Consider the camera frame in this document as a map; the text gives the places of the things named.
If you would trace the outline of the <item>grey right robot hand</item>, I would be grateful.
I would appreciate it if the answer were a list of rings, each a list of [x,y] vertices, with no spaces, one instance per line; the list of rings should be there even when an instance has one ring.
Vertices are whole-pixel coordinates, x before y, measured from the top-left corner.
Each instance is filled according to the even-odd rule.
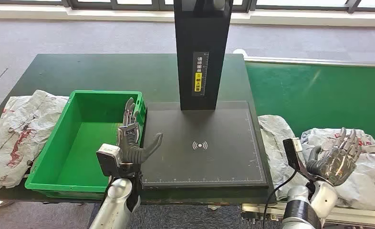
[[[350,134],[343,127],[333,144],[326,150],[322,146],[315,146],[308,156],[306,169],[308,173],[330,183],[340,186],[354,172],[356,162],[363,152],[358,143],[356,130]]]

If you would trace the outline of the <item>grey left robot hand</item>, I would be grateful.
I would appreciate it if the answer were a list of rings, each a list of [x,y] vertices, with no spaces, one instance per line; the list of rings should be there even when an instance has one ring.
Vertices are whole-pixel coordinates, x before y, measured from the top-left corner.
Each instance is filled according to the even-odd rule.
[[[138,112],[135,112],[134,108],[134,99],[131,97],[125,104],[123,122],[117,130],[117,146],[121,149],[121,162],[140,165],[161,146],[163,134],[157,133],[153,143],[147,147],[140,147],[139,124],[136,121]]]

